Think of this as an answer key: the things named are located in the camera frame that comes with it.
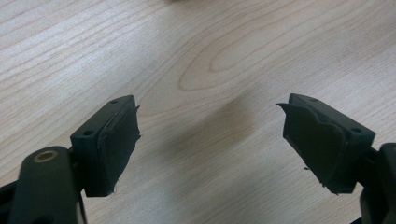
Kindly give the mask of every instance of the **wooden table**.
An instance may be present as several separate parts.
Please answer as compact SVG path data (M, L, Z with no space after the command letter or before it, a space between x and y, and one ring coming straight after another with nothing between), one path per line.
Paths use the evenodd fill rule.
M394 0L3 0L0 184L112 98L142 138L90 223L349 223L282 138L276 103L310 95L395 140Z

